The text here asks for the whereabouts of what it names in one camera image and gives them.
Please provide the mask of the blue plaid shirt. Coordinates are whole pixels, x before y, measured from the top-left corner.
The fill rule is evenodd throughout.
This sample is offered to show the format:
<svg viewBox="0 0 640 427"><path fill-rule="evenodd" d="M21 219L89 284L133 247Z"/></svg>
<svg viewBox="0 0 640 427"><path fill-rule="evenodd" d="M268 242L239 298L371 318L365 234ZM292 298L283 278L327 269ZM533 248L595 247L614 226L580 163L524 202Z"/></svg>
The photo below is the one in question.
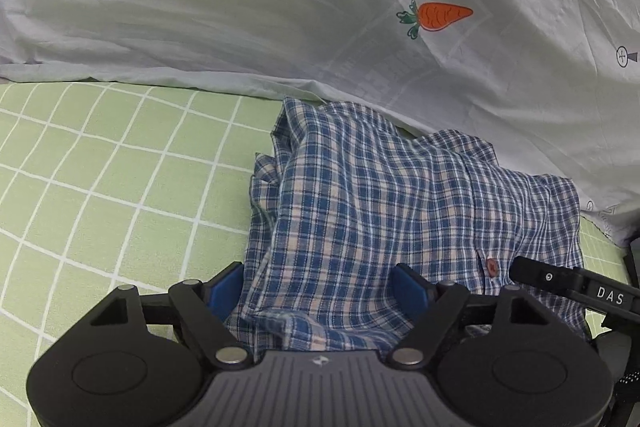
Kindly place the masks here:
<svg viewBox="0 0 640 427"><path fill-rule="evenodd" d="M271 139L228 321L250 351L390 351L410 327L390 288L399 263L489 296L518 256L582 264L574 184L503 168L476 136L410 139L366 106L288 98Z"/></svg>

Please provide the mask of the carrot print grey sheet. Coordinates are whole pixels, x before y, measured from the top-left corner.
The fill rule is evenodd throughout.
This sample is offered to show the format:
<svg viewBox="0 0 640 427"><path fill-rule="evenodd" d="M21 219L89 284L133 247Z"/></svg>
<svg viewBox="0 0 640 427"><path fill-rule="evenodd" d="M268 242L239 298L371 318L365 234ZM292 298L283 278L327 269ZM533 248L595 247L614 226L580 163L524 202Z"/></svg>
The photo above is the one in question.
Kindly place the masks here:
<svg viewBox="0 0 640 427"><path fill-rule="evenodd" d="M1 74L358 101L639 231L639 0L1 0Z"/></svg>

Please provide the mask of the green grid tablecloth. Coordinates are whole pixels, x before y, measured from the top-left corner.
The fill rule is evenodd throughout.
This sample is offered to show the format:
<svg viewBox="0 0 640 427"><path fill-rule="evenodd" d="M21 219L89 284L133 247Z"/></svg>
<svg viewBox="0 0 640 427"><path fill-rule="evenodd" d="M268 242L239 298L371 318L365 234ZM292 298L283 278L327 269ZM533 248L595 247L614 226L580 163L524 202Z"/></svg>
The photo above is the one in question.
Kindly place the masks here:
<svg viewBox="0 0 640 427"><path fill-rule="evenodd" d="M244 265L250 235L250 178L255 159L273 151L283 100L183 89L122 88L102 83L5 84L1 89L1 421L33 426L26 381L36 362L69 347L90 355L92 334L111 348L134 335L145 348L138 310L154 294L170 303L170 323L185 345L166 343L163 367L187 369L191 353L213 362L205 327L220 320L202 286L233 261ZM579 247L585 269L617 282L629 277L622 255ZM465 286L466 300L475 296ZM521 283L526 303L582 339L597 336L582 303ZM250 351L254 359L272 351Z"/></svg>

